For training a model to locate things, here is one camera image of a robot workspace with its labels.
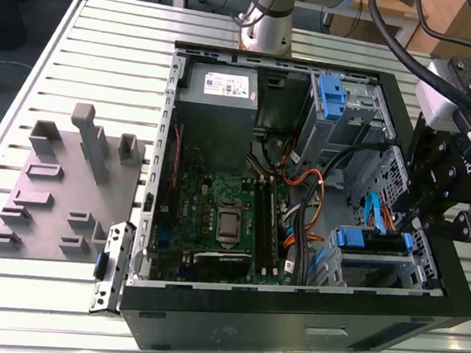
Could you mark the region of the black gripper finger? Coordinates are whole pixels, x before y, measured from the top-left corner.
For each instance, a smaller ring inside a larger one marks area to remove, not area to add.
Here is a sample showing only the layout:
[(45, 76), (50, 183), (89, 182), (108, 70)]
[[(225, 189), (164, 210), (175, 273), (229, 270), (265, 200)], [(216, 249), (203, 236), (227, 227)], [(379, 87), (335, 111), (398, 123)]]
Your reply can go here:
[(471, 207), (469, 210), (460, 211), (451, 222), (439, 215), (418, 217), (411, 222), (427, 236), (471, 243)]
[(424, 116), (419, 116), (405, 156), (406, 191), (395, 202), (395, 211), (402, 215), (399, 228), (413, 229), (414, 219), (425, 226), (431, 220), (444, 217), (444, 187), (454, 178), (447, 172), (454, 169), (450, 144), (450, 133), (431, 129)]

